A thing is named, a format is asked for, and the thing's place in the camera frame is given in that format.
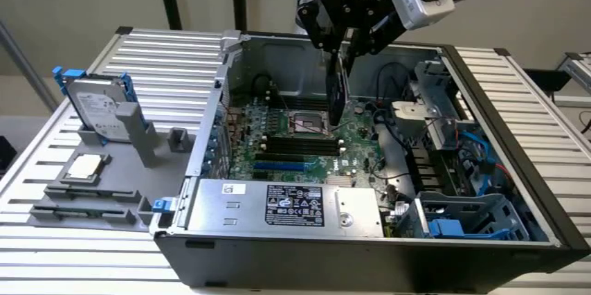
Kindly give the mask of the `black graphics card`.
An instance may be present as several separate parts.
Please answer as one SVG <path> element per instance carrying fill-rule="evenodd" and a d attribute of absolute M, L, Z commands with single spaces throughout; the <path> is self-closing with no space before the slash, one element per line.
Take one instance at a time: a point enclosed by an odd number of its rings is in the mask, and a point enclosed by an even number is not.
<path fill-rule="evenodd" d="M 345 55 L 340 55 L 341 42 L 346 40 L 349 28 L 333 29 L 325 41 L 321 50 L 328 57 L 325 65 L 325 97 L 328 104 L 328 122 L 336 126 L 342 116 L 344 106 L 348 101 L 348 78 L 354 63 L 354 53 L 352 44 L 348 45 Z"/>

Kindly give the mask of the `blue expansion slot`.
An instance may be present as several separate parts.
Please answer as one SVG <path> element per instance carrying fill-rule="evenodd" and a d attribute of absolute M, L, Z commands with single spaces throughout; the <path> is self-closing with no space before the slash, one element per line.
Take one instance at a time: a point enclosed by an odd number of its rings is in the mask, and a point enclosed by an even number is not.
<path fill-rule="evenodd" d="M 298 162 L 257 161 L 253 163 L 253 169 L 279 172 L 304 172 L 306 167 L 304 163 Z"/>

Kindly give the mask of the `tall metal disk bay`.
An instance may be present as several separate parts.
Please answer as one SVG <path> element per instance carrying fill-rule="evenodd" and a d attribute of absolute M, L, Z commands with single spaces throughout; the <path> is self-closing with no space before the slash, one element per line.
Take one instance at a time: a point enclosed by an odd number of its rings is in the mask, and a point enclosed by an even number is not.
<path fill-rule="evenodd" d="M 442 61 L 425 60 L 414 66 L 418 96 L 426 110 L 437 116 L 466 120 L 466 113 L 457 101 L 458 88 Z"/>

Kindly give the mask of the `socket locking lever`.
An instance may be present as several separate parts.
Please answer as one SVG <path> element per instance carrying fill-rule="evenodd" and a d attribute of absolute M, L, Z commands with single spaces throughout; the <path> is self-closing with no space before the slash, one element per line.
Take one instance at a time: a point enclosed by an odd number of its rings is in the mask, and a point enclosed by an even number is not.
<path fill-rule="evenodd" d="M 322 127 L 321 125 L 313 126 L 313 123 L 309 121 L 294 122 L 294 126 L 301 128 L 304 133 L 324 134 L 324 135 L 328 135 L 329 132 L 337 131 L 341 127 L 345 127 L 348 124 L 349 121 L 336 126 L 328 125 L 328 127 Z"/>

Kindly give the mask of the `CPU socket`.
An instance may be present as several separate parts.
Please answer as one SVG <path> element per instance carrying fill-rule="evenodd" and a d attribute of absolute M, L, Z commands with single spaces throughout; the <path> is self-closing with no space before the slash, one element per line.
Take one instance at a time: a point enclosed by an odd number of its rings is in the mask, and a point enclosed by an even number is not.
<path fill-rule="evenodd" d="M 330 126 L 325 111 L 294 110 L 286 115 L 290 134 L 330 135 Z"/>

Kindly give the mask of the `green motherboard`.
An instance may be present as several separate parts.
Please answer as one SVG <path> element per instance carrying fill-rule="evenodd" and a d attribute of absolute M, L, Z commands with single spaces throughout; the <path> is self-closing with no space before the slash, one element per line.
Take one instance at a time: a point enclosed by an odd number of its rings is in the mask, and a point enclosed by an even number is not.
<path fill-rule="evenodd" d="M 289 183 L 332 184 L 349 188 L 370 188 L 382 208 L 392 208 L 401 196 L 389 187 L 382 167 L 385 165 L 376 131 L 376 108 L 373 104 L 354 101 L 345 106 L 340 123 L 349 121 L 330 135 L 290 134 L 286 115 L 289 111 L 325 111 L 321 100 L 288 96 L 251 98 L 249 102 L 229 110 L 229 138 L 231 161 L 230 179 L 281 181 Z M 304 172 L 254 170 L 255 153 L 266 153 L 267 137 L 337 138 L 340 156 L 308 156 Z"/>

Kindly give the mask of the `black box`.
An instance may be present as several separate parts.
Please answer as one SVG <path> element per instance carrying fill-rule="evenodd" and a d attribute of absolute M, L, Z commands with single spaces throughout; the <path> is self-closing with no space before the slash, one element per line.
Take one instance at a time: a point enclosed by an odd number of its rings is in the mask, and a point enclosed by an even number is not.
<path fill-rule="evenodd" d="M 560 91 L 570 80 L 570 76 L 561 70 L 524 69 L 524 72 L 544 92 Z"/>

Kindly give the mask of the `aluminium slat side table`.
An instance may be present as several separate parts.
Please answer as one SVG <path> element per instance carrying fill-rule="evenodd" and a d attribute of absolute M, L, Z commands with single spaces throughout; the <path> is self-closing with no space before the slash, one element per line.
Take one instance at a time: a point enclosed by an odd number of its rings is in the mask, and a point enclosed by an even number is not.
<path fill-rule="evenodd" d="M 557 69 L 568 74 L 570 80 L 557 92 L 556 104 L 591 109 L 591 51 L 565 53 Z"/>

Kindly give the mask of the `silver power supply unit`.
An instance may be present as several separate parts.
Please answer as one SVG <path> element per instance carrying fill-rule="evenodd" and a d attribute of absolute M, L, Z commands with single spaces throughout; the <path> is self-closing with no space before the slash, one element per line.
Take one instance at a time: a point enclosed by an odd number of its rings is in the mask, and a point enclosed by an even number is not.
<path fill-rule="evenodd" d="M 183 229 L 249 238 L 380 238 L 382 223 L 369 188 L 203 179 Z"/>

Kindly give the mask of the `hard disk with blue caddy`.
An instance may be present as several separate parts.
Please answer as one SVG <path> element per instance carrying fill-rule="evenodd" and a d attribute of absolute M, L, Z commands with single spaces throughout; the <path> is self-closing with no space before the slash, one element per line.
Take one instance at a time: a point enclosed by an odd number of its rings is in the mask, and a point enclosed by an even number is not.
<path fill-rule="evenodd" d="M 122 102 L 137 101 L 130 76 L 126 73 L 101 75 L 55 66 L 51 77 L 73 104 L 83 129 L 95 132 L 102 141 L 126 143 L 127 132 L 115 118 L 115 110 Z"/>

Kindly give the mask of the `metal disk bay blue tab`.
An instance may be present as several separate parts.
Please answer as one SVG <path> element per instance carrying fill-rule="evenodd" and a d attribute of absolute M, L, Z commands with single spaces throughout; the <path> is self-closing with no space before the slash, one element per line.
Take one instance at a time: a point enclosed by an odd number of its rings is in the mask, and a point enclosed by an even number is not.
<path fill-rule="evenodd" d="M 394 230 L 402 238 L 529 240 L 514 207 L 501 194 L 461 197 L 420 192 Z"/>

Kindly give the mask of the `grey parts rack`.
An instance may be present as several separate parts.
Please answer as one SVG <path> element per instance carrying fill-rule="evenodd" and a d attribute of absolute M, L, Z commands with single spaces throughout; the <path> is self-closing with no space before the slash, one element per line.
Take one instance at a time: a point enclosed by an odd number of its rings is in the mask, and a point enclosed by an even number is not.
<path fill-rule="evenodd" d="M 171 127 L 155 132 L 139 122 L 139 106 L 123 102 L 115 110 L 130 142 L 79 143 L 43 197 L 31 205 L 27 225 L 71 229 L 145 232 L 155 199 L 174 195 L 183 179 L 194 135 Z M 98 154 L 102 163 L 87 179 L 66 178 L 79 154 Z"/>

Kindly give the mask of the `blue case latch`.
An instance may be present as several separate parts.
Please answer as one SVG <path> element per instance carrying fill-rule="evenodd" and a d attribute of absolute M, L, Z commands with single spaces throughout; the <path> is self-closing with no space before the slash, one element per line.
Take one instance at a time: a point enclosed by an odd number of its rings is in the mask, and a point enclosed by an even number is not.
<path fill-rule="evenodd" d="M 161 199 L 155 199 L 151 212 L 153 213 L 173 213 L 175 211 L 175 198 L 174 197 L 162 197 Z"/>

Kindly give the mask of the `black open PC case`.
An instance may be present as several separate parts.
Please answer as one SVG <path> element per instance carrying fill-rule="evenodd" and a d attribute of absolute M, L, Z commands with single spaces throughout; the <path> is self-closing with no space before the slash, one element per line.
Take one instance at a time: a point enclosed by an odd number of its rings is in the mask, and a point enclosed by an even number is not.
<path fill-rule="evenodd" d="M 373 104 L 392 208 L 378 204 L 380 238 L 302 239 L 195 235 L 183 229 L 203 179 L 230 179 L 229 110 L 251 98 L 318 99 L 328 111 L 328 57 L 301 35 L 235 30 L 219 39 L 221 64 L 193 142 L 173 213 L 149 230 L 191 287 L 484 294 L 530 273 L 552 273 L 591 255 L 558 185 L 591 184 L 591 142 L 502 49 L 393 44 L 354 61 L 348 101 Z M 466 120 L 433 115 L 414 66 L 442 61 Z M 396 223 L 420 192 L 501 194 L 528 241 L 402 238 Z"/>

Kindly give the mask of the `silver CPU chip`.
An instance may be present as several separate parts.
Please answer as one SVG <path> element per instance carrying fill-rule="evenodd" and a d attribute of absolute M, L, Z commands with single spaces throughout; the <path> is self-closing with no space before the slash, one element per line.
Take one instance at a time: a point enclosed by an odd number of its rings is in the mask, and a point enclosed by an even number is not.
<path fill-rule="evenodd" d="M 66 178 L 87 179 L 95 173 L 102 163 L 102 157 L 98 154 L 79 154 L 66 171 Z"/>

